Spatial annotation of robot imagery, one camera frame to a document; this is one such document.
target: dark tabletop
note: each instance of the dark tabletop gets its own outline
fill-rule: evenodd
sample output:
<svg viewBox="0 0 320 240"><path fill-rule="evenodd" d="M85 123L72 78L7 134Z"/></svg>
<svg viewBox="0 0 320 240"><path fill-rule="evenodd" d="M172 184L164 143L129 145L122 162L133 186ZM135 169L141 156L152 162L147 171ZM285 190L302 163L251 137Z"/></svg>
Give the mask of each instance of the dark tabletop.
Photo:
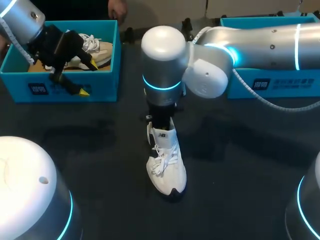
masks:
<svg viewBox="0 0 320 240"><path fill-rule="evenodd" d="M139 46L123 46L117 103L15 104L0 85L0 135L36 142L78 203L84 240L285 240L285 208L320 150L320 108L201 99L174 117L187 171L171 203L146 171L148 110ZM301 107L317 99L273 99Z"/></svg>

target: white sneaker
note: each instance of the white sneaker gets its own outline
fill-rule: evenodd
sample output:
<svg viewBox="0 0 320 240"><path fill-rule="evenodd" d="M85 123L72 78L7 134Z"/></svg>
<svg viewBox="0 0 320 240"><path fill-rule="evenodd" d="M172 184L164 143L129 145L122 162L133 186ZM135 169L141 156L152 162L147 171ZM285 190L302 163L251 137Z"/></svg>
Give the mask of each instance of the white sneaker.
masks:
<svg viewBox="0 0 320 240"><path fill-rule="evenodd" d="M180 195L187 184L187 173L172 118L169 131L155 129L150 122L147 137L154 156L149 157L146 170L153 185L166 196Z"/></svg>
<svg viewBox="0 0 320 240"><path fill-rule="evenodd" d="M89 36L80 33L79 36L84 40L82 49L86 53L91 54L98 68L102 68L110 64L113 50L112 43L100 41L100 38L95 38L93 35ZM45 66L46 70L51 70L51 68L51 66ZM89 70L86 65L81 63L80 58L77 56L72 58L70 62L67 62L64 69Z"/></svg>

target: white robotic arm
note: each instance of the white robotic arm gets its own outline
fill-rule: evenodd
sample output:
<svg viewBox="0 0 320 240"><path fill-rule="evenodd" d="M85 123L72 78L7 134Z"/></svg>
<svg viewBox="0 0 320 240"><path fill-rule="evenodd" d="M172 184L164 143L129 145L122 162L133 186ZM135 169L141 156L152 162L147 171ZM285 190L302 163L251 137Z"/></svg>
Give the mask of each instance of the white robotic arm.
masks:
<svg viewBox="0 0 320 240"><path fill-rule="evenodd" d="M158 26L144 35L141 46L147 98L166 106L180 97L176 96L180 85L175 91L172 88L180 81L200 97L216 98L226 90L231 74L241 80L234 68L319 69L320 23L258 29L206 27L187 43L177 29Z"/></svg>

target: shoelace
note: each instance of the shoelace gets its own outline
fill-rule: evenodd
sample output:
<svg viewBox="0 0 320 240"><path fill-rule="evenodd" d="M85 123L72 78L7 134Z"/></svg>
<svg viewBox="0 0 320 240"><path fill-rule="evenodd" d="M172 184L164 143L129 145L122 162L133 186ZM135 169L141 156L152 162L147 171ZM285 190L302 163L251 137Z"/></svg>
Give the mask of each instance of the shoelace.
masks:
<svg viewBox="0 0 320 240"><path fill-rule="evenodd" d="M95 38L93 35L80 33L79 36L84 40L82 49L88 51L99 51L101 38Z"/></svg>
<svg viewBox="0 0 320 240"><path fill-rule="evenodd" d="M154 163L151 167L152 173L155 175L161 175L165 169L172 164L178 163L178 145L174 143L171 149L160 148L157 144L152 148L158 153L158 157L154 159Z"/></svg>

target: blue box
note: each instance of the blue box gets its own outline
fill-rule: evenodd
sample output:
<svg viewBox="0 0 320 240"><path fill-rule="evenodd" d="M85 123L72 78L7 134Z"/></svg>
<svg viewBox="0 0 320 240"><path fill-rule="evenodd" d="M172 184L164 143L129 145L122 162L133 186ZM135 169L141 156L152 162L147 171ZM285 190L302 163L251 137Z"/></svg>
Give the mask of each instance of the blue box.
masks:
<svg viewBox="0 0 320 240"><path fill-rule="evenodd" d="M65 103L65 102L115 102L121 64L121 43L116 20L47 21L61 31L75 30L94 35L102 42L113 44L110 70L68 71L63 74L73 83L82 85L90 93L88 97L70 95L65 89L49 80L48 72L28 72L29 63L11 45L0 68L0 76L16 103ZM34 95L29 86L44 86L47 95Z"/></svg>
<svg viewBox="0 0 320 240"><path fill-rule="evenodd" d="M221 19L221 25L237 29L256 29L318 21L313 14L301 17L236 17ZM267 89L255 90L263 98L320 96L320 70L281 71L239 68L237 72L251 88L255 83L267 85ZM234 74L230 78L227 97L229 99L254 98Z"/></svg>

